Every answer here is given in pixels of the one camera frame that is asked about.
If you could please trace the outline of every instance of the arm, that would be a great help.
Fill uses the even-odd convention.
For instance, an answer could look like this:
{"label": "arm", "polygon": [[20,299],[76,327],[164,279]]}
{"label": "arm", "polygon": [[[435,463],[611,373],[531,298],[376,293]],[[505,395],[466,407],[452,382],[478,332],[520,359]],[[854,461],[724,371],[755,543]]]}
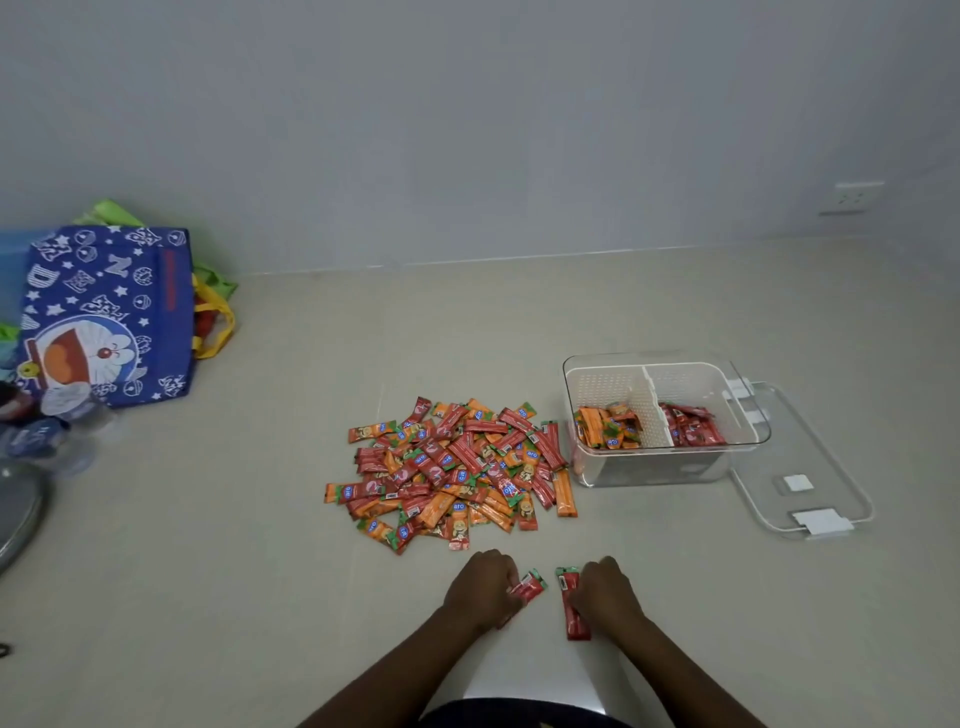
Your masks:
{"label": "arm", "polygon": [[763,728],[643,614],[630,579],[610,556],[584,566],[569,599],[646,678],[678,728]]}
{"label": "arm", "polygon": [[522,606],[519,597],[507,594],[516,582],[509,556],[496,549],[473,554],[444,605],[300,728],[393,728],[414,722],[477,638]]}

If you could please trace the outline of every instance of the clear plastic lid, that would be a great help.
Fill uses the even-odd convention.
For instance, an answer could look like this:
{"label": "clear plastic lid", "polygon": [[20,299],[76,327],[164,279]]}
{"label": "clear plastic lid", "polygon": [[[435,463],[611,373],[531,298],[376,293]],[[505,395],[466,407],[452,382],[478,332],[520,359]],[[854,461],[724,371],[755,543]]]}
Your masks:
{"label": "clear plastic lid", "polygon": [[782,536],[811,538],[872,520],[870,498],[784,393],[766,382],[752,387],[757,412],[747,415],[769,442],[734,453],[730,475],[760,523]]}

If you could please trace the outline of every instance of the white wall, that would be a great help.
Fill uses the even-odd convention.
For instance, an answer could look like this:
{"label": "white wall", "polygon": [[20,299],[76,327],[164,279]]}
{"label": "white wall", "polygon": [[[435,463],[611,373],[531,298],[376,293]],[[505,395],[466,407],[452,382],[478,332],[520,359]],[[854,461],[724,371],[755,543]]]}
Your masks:
{"label": "white wall", "polygon": [[958,179],[955,0],[83,5],[3,10],[0,225],[112,196],[286,271],[912,230]]}

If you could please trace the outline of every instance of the person's right hand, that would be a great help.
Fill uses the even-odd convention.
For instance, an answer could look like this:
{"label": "person's right hand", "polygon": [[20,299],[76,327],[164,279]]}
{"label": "person's right hand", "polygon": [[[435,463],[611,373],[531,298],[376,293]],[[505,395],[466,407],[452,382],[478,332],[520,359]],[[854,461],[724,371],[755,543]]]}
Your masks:
{"label": "person's right hand", "polygon": [[570,592],[569,601],[590,629],[618,644],[647,623],[630,579],[612,556],[604,556],[599,564],[590,561],[584,565],[580,586]]}

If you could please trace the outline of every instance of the white lid latch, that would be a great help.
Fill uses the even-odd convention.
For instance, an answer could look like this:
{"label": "white lid latch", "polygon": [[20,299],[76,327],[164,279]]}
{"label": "white lid latch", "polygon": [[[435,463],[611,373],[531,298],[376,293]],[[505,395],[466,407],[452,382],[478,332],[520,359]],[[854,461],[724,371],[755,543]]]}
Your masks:
{"label": "white lid latch", "polygon": [[853,531],[853,524],[845,519],[835,508],[820,508],[815,511],[801,511],[792,514],[801,526],[810,532],[811,536],[824,536],[829,533],[843,533]]}

